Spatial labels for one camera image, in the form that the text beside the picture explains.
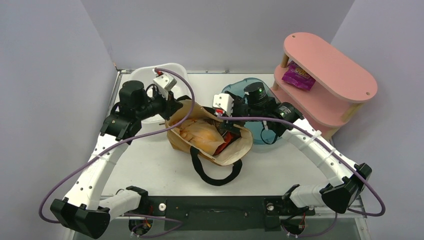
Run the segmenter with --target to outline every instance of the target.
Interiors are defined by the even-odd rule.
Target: white tabletop
[[[272,74],[189,74],[197,103],[211,106],[214,94],[245,78],[261,79],[272,86]],[[122,76],[121,85],[129,74]],[[151,132],[143,126],[138,134]],[[232,166],[216,166],[201,159],[211,178],[222,179]],[[118,189],[136,186],[150,196],[262,196],[282,195],[292,185],[310,185],[326,181],[324,175],[298,149],[284,139],[274,145],[253,145],[242,158],[240,175],[224,186],[209,185],[195,172],[189,154],[174,150],[166,133],[137,139],[119,159],[103,196],[111,196]]]

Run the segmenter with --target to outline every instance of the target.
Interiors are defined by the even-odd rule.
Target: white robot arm
[[[157,72],[153,81],[155,83],[153,87],[157,88],[153,97],[147,97],[146,90],[139,81],[124,83],[119,91],[120,102],[112,108],[110,115],[105,119],[91,155],[91,159],[95,157],[98,159],[82,171],[63,199],[55,199],[50,206],[50,210],[63,226],[97,239],[105,232],[111,220],[128,211],[143,212],[142,208],[148,206],[146,202],[148,192],[134,186],[129,186],[105,200],[100,201],[100,197],[118,159],[131,142],[115,148],[112,146],[135,136],[141,129],[141,120],[156,114],[169,119],[182,107],[182,104],[174,99],[171,91],[175,85],[173,77]],[[342,156],[291,104],[286,102],[277,104],[274,98],[264,95],[261,86],[249,85],[246,88],[247,104],[244,103],[244,98],[241,99],[230,92],[215,95],[212,106],[217,115],[278,118],[306,130],[312,137],[295,127],[275,122],[263,123],[264,127],[273,130],[277,136],[283,137],[302,151],[328,179],[328,182],[322,184],[293,186],[283,196],[285,204],[298,209],[306,206],[328,206],[337,213],[344,213],[364,187],[347,167],[332,156],[332,153],[340,155],[365,179],[370,176],[371,168],[365,163],[358,165]],[[314,139],[321,140],[332,151],[329,153]],[[99,156],[109,148],[111,150]]]
[[[119,91],[119,102],[104,120],[91,158],[98,157],[85,168],[63,199],[55,199],[50,210],[67,228],[94,239],[99,238],[109,222],[124,213],[143,207],[148,192],[129,186],[117,195],[100,201],[112,170],[131,142],[120,144],[105,154],[101,152],[120,141],[134,137],[142,128],[141,121],[160,114],[169,119],[183,105],[174,99],[171,88],[176,80],[167,73],[155,72],[153,96],[148,97],[140,81],[125,82]]]
[[[314,129],[290,103],[277,103],[273,97],[268,96],[261,82],[246,86],[244,92],[246,94],[243,98],[228,91],[214,96],[212,106],[215,114],[229,116],[222,117],[227,120],[224,124],[231,124],[231,119],[233,121],[253,121],[255,117],[257,119],[261,119],[261,117],[281,119],[292,123],[305,130],[309,135],[295,127],[285,126],[278,122],[263,121],[263,127],[269,128],[276,133],[276,136],[282,137],[296,146],[328,180],[328,182],[316,185],[295,185],[284,195],[286,200],[289,199],[299,209],[306,206],[327,206],[337,213],[345,213],[364,189],[364,184],[333,154],[337,154],[364,179],[370,177],[371,168],[365,163],[359,165],[338,152],[321,136],[321,132]],[[315,140],[324,143],[331,151],[326,150]]]

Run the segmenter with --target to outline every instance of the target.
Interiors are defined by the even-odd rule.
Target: shelf leg
[[[331,137],[340,129],[340,127],[335,127],[329,131],[327,131],[322,137],[329,141],[331,139]]]
[[[287,68],[287,63],[289,62],[289,56],[287,56],[285,53],[282,56],[282,62],[280,64],[280,67],[282,67],[283,69]],[[272,85],[272,90],[276,91],[279,89],[279,86],[277,84],[276,81],[274,81],[274,84]]]
[[[274,81],[274,84],[272,85],[271,89],[274,90],[274,91],[277,91],[278,88],[279,88],[279,86],[278,86],[277,82]]]
[[[287,54],[284,53],[284,56],[282,56],[282,61],[280,66],[285,69],[287,68],[287,64],[289,63],[289,56],[287,56]]]
[[[349,121],[353,115],[363,106],[363,103],[352,103],[347,111],[341,116],[343,122]]]

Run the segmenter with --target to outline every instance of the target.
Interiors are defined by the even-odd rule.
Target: light purple wall
[[[370,183],[387,205],[368,219],[375,240],[424,238],[423,12],[420,0],[356,0],[332,41],[378,82],[375,98],[334,138],[373,168]],[[369,191],[362,196],[367,211],[380,211]]]
[[[118,68],[273,73],[283,41],[331,41],[354,0],[82,0]]]
[[[0,76],[0,238],[62,239],[38,206],[88,160],[116,70],[79,0],[2,0]]]

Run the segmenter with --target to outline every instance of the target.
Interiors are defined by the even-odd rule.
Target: shelf tier
[[[295,105],[295,107],[300,107],[300,110],[303,110],[302,112],[304,114],[309,115],[320,125],[329,128],[338,128],[346,124],[342,120],[342,115],[351,106],[349,102],[337,98],[319,82],[316,82],[310,91],[301,90],[285,83],[282,78],[286,71],[286,68],[282,68],[279,65],[274,71],[274,80],[283,90],[283,92],[280,89],[273,90],[280,101],[281,99],[285,99],[284,94],[287,94],[296,102],[297,106]]]
[[[374,77],[317,35],[296,32],[284,40],[285,54],[339,99],[365,103],[377,93]]]

